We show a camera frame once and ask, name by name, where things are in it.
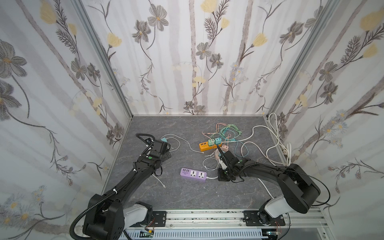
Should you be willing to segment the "orange power strip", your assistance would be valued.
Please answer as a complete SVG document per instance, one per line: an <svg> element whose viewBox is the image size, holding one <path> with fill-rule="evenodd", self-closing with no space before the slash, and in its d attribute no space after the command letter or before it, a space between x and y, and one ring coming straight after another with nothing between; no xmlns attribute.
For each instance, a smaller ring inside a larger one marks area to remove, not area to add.
<svg viewBox="0 0 384 240"><path fill-rule="evenodd" d="M213 145L213 146L209 146L208 145L208 141L207 142L203 142L203 143L200 143L199 144L199 149L200 149L200 152L206 152L206 151L209 151L209 150L212 150L212 149L216 149L217 146L221 147L223 143L221 143L220 145Z"/></svg>

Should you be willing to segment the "purple power strip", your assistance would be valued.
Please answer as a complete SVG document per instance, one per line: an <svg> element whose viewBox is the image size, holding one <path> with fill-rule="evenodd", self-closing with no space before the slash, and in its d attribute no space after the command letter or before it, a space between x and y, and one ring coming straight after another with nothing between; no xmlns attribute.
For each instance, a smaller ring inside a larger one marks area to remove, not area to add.
<svg viewBox="0 0 384 240"><path fill-rule="evenodd" d="M180 171L180 176L189 180L196 180L200 182L205 182L207 179L207 173L204 171L198 171L193 169L182 168Z"/></svg>

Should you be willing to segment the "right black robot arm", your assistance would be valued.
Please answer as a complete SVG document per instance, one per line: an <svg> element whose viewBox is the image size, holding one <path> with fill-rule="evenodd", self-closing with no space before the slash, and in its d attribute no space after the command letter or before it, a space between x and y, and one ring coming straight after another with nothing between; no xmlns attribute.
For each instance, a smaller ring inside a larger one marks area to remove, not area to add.
<svg viewBox="0 0 384 240"><path fill-rule="evenodd" d="M230 151L223 152L218 148L219 158L226 166L218 169L218 181L242 183L245 178L257 178L279 186L282 194L267 200L256 213L257 223L268 226L280 219L283 214L306 214L316 204L321 195L315 181L323 182L305 171L297 164L289 166L273 166L255 162L251 159L238 159Z"/></svg>

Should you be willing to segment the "pink charger plug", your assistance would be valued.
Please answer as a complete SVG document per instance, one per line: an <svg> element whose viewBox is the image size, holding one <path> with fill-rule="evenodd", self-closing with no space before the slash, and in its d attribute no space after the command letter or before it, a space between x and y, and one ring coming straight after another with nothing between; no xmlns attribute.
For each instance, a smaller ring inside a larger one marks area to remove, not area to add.
<svg viewBox="0 0 384 240"><path fill-rule="evenodd" d="M228 150L229 150L229 147L226 146L226 145L222 145L222 146L221 146L221 149L222 149L223 151L228 151Z"/></svg>

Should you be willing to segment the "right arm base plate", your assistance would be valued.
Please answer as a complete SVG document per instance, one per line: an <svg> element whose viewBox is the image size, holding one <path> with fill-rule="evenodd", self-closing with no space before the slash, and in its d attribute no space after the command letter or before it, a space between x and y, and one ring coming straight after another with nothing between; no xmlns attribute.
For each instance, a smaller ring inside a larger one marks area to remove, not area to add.
<svg viewBox="0 0 384 240"><path fill-rule="evenodd" d="M243 211L243 222L247 227L284 227L285 219L282 215L272 218L268 214L259 211Z"/></svg>

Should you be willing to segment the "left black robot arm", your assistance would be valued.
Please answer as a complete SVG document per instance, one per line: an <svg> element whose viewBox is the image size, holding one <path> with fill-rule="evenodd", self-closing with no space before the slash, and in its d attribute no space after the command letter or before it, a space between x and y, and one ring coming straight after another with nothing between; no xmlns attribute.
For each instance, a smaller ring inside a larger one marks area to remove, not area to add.
<svg viewBox="0 0 384 240"><path fill-rule="evenodd" d="M133 168L112 189L103 195L91 197L88 207L70 225L74 240L117 240L128 224L123 206L140 185L162 169L162 163L171 158L171 145L149 134L136 134L146 148L133 163Z"/></svg>

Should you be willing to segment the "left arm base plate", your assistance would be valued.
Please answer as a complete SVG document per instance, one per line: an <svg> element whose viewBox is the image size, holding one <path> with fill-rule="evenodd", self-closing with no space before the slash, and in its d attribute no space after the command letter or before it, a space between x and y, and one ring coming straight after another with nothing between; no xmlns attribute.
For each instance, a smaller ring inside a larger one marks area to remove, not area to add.
<svg viewBox="0 0 384 240"><path fill-rule="evenodd" d="M167 212L166 211L154 211L151 213L147 213L146 217L143 221L137 222L134 224L128 224L125 228L133 228L133 227L142 227L142 228L155 228L155 227L165 227L167 220Z"/></svg>

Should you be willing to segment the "green charger plug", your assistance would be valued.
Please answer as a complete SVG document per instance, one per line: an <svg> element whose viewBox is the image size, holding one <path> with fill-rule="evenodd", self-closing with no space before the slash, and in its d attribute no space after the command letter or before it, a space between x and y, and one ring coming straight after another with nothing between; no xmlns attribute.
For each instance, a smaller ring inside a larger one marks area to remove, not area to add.
<svg viewBox="0 0 384 240"><path fill-rule="evenodd" d="M211 146L213 146L215 144L215 140L213 140L213 139L209 139L208 140L208 145L211 147Z"/></svg>

